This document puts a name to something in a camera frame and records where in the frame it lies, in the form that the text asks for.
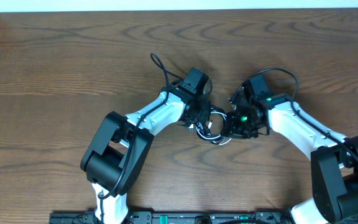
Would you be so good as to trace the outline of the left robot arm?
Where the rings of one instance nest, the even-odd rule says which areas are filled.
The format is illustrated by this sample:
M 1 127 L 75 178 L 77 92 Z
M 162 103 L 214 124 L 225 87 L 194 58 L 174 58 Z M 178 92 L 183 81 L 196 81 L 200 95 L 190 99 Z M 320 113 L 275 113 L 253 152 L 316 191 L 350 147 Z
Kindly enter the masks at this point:
M 192 68 L 184 80 L 163 87 L 158 98 L 125 116 L 107 114 L 80 162 L 96 194 L 94 223 L 122 223 L 127 193 L 137 180 L 154 137 L 172 123 L 209 118 L 209 77 Z

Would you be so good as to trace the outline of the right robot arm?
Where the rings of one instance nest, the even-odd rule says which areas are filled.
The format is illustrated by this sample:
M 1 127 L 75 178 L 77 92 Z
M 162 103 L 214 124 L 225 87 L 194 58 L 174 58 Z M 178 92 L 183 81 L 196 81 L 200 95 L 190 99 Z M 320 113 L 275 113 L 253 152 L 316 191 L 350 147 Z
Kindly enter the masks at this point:
M 358 222 L 358 136 L 327 128 L 293 96 L 274 94 L 262 76 L 247 79 L 229 101 L 234 109 L 223 136 L 250 139 L 262 128 L 275 131 L 310 160 L 313 196 L 290 209 L 293 223 Z

